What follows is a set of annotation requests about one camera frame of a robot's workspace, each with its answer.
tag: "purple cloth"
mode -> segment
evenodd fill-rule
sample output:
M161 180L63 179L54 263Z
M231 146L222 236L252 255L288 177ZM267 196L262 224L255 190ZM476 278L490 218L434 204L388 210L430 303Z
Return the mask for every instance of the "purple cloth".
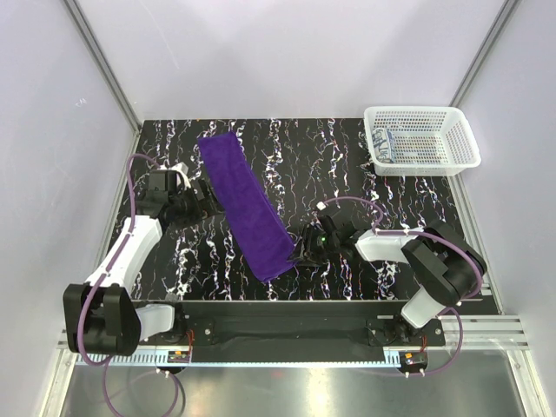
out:
M243 156L234 132L199 139L216 198L255 277L268 282L292 268L294 242Z

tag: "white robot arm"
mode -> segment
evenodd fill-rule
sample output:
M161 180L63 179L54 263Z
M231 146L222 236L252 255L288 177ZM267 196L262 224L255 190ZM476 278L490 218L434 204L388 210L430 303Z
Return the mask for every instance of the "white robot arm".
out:
M77 325L84 300L104 275L85 320L83 341L88 353L130 355L140 340L175 326L174 307L157 303L135 309L129 295L147 256L168 227L186 228L222 212L212 189L202 180L199 184L204 196L201 200L187 179L185 164L151 171L148 188L136 198L133 230L129 231L131 219L127 218L122 233L96 271L84 284L70 284L64 292L70 350L78 351ZM119 249L124 239L127 242ZM118 250L121 252L114 261Z
M404 231L374 230L358 231L352 222L337 226L340 210L336 205L317 205L318 219L322 228L308 224L302 231L292 260L303 266L320 266L331 254L365 261L395 261L407 263L415 272L421 285L398 317L394 317L396 337L407 341L425 327L430 320L475 290L477 275L468 261L454 250L435 239L416 236L417 232L434 235L463 252L477 267L481 275L487 271L483 258L455 231L441 220L435 220L426 228Z

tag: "black marble surface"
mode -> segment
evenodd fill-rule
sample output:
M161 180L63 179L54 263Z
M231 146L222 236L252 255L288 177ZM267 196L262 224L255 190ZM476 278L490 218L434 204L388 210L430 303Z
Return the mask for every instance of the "black marble surface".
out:
M197 139L233 130L288 232L295 238L319 201L356 195L383 207L381 228L423 226L434 218L462 234L446 178L379 177L374 174L361 119L169 120L143 125L137 152L167 167L189 166L189 179L208 180ZM133 166L136 191L147 165ZM357 228L374 216L360 203L343 202L342 214ZM129 215L123 197L113 235ZM322 268L294 268L269 284L250 273L224 215L185 230L170 229L153 249L132 296L144 300L372 300L406 299L417 290L410 268L394 262L334 258Z

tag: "basket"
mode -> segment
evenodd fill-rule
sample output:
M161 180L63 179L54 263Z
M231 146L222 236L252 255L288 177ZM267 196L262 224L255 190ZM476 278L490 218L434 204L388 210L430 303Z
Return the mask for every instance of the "basket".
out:
M372 137L377 128L394 137L392 163L377 159ZM377 175L452 176L480 164L471 126L453 107L369 107L365 133Z

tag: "cable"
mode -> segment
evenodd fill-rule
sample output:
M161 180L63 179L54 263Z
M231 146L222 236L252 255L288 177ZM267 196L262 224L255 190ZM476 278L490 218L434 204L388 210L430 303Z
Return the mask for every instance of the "cable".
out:
M98 280L96 280L95 285L93 285L93 288L89 291L89 294L87 295L87 298L85 299L85 303L83 304L83 308L81 309L81 314L79 315L79 322L77 323L77 349L79 350L79 353L83 357L83 361L87 365L91 365L92 367L100 367L100 366L110 362L110 357L107 357L107 358L105 358L105 359L103 359L102 361L99 361L99 362L94 362L87 355L87 351L85 350L85 342L83 340L84 329L85 329L85 319L87 318L87 312L90 309L90 304L93 301L93 298L95 298L96 291L100 288L101 284L103 283L103 281L108 276L108 273L114 267L114 264L116 263L118 257L120 256L123 249L125 248L125 245L128 243L128 240L131 237L131 232L133 231L133 229L136 225L136 199L134 198L135 193L133 191L133 178L131 177L131 164L133 163L133 161L136 158L142 158L142 159L152 163L157 168L160 167L158 162L156 162L150 156L146 156L146 155L143 155L143 154L133 154L133 155L129 156L128 161L126 163L126 167L127 167L126 177L127 177L127 180L128 180L129 203L130 203L130 206L131 206L131 221L129 223L128 233L126 233L126 235L123 237L122 243L120 244L120 246L118 247L118 249L114 253L114 256L112 256L112 259L110 259L110 261L108 262L108 265L106 266L106 271L103 274L101 274L101 276L98 278Z
M364 198L352 197L352 196L342 196L342 197L330 198L330 199L326 200L324 203L328 204L329 202L336 202L336 201L339 201L339 200L352 200L352 201L356 201L356 202L362 202L364 204L367 204L367 205L373 207L375 210L377 210L379 212L379 218L376 221L374 221L373 225L371 226L371 229L377 235L407 235L407 234L409 234L409 235L413 235L413 236L422 236L422 237L426 237L427 239L431 239L435 242L438 242L438 243L446 246L447 248L452 249L456 254L461 256L469 264L469 266L471 267L471 269L475 273L475 278L477 280L475 289L470 294L466 295L463 298L471 298L471 297L476 296L479 293L479 291L480 291L480 289L483 285L483 277L482 277L479 269L477 268L477 265L463 250L461 250L460 248L455 246L453 243L451 243L451 242L447 241L446 239L443 239L439 236L432 235L432 234L427 233L427 232L416 231L416 230L376 230L376 226L382 221L382 218L384 217L384 213L382 211L382 208L380 208L376 203L371 202L369 200L365 200ZM448 311L452 312L453 315L455 315L456 320L458 321L458 325L460 327L460 339L458 341L458 346L455 349L455 353L453 354L452 358L450 358L450 360L447 363L445 363L443 366L441 366L437 369L434 369L432 371L427 372L428 375L435 375L435 374L438 374L438 373L448 369L450 366L452 366L455 359L460 355L461 346L463 345L463 323L461 322L461 317L458 314L458 312L455 310L455 308L451 308L451 307L445 308L438 315L444 315ZM410 376L421 376L421 374L410 374Z
M420 347L420 352L425 352L426 348L427 348L427 335L424 334L423 335L423 346Z
M104 401L106 402L106 405L108 406L108 408L110 409L110 411L112 412L113 415L115 415L116 417L124 417L123 414L118 413L118 411L116 410L116 408L114 407L114 404L112 404L112 401L110 400L110 397L108 395L108 388L106 386L106 376L108 374L108 365L110 364L110 359L112 359L112 357L109 357L109 360L106 362L106 364L104 364L104 371L103 371L103 396L104 396ZM147 373L143 374L143 375L147 375L147 374L152 374L152 373L159 373L159 370L156 371L148 371ZM171 374L170 372L166 371L165 373L167 375L167 377L171 377L172 381L174 382L174 387L175 387L175 393L174 393L174 400L172 401L172 404L170 405L170 408L168 409L168 411L166 413L164 413L162 415L162 417L168 417L172 411L174 411L175 405L177 404L177 399L180 393L180 386L181 386L181 382L180 380L177 379L177 377L173 374Z
M483 286L483 277L479 271L479 269L477 268L477 265L475 264L475 262L473 262L473 260L460 248L458 248L457 246L455 246L453 243L447 241L446 239L443 239L437 235L432 235L430 233L427 232L420 232L417 230L376 230L376 227L379 225L380 222L382 222L382 219L384 217L384 212L382 211L382 208L380 206L378 206L375 202L371 202L369 200L365 200L364 198L360 198L360 197L353 197L351 195L346 195L346 196L342 196L342 197L335 197L335 198L330 198L326 201L324 201L325 204L328 204L329 202L337 202L339 200L352 200L355 202L362 202L364 204L367 204L371 207L373 207L376 211L378 211L378 216L379 218L377 220L375 220L371 226L371 229L373 230L373 232L375 232L377 235L413 235L413 236L422 236L422 237L426 237L427 239L431 239L435 242L438 242L444 246L446 246L447 248L452 249L456 254L458 254L459 256L461 256L471 267L471 269L473 270L473 272L475 273L475 278L477 279L477 284L475 286L475 289L468 294L467 296L465 296L464 298L471 298L476 296L481 287Z
M193 351L193 341L195 340L195 332L191 328L186 332L186 335L188 336L188 340L189 340L189 363L191 363L191 353Z
M110 272L110 270L116 264L116 261L117 261L118 257L120 256L123 249L125 248L125 245L128 243L129 239L131 238L131 233L133 232L133 229L135 228L135 225L136 225L136 199L135 199L135 193L134 193L134 190L133 190L133 188L134 188L133 178L131 176L131 165L133 164L133 161L136 158L144 159L147 162L150 162L151 164L155 165L157 168L160 168L160 165L158 164L158 162L156 162L150 156L146 156L146 155L143 155L143 154L133 154L133 155L129 156L128 161L126 162L126 168L127 168L126 178L127 178L127 183L128 183L129 205L130 205L130 211L131 211L131 213L130 213L131 220L129 222L129 228L128 228L128 231L127 231L126 235L122 239L122 243L120 243L120 246L117 248L116 252L112 256L112 258L109 260L108 265L106 266L105 272L101 274L101 276L98 278L98 280L96 280L95 284L93 285L93 288L87 294L87 298L85 299L85 303L83 304L83 308L81 310L81 313L79 314L79 322L77 323L77 349L79 351L79 354L81 354L81 356L83 357L83 361L90 366L100 367L100 366L104 365L103 396L104 396L104 400L106 401L106 405L108 406L108 408L110 409L112 414L117 416L117 417L123 417L123 416L117 412L117 410L114 408L114 405L110 401L110 397L108 395L107 384L106 384L106 375L108 373L108 366L110 364L110 360L112 359L112 356L108 356L108 357L104 358L102 361L99 361L99 362L95 362L95 361L91 360L89 358L89 356L87 355L87 351L85 350L84 329L85 329L85 320L87 318L87 312L90 309L90 304L95 297L96 291L100 288L101 284L103 283L103 281L108 276L108 273ZM162 417L168 417L172 413L172 411L174 411L175 405L177 404L178 394L179 394L180 390L182 391L182 393L184 395L183 396L183 403L185 404L185 391L182 389L182 383L173 374L167 373L166 375L171 376L172 381L174 382L175 396L174 396L174 400L172 401L172 404L170 405L169 410L166 413L164 413L162 415Z
M110 394L109 395L110 400L114 400L115 397L117 397L118 395L125 393L133 384L135 384L136 382L138 382L138 381L142 380L143 378L146 378L147 376L150 376L152 374L156 374L155 369L153 369L152 371L148 371L148 372L145 372L143 374L137 375L135 378L128 381L128 383L126 384L125 387L120 388L117 391L115 391L114 393ZM103 403L106 402L106 399L104 398L104 395L103 395L103 397L99 400L93 400L89 397L89 401L92 404L103 404Z

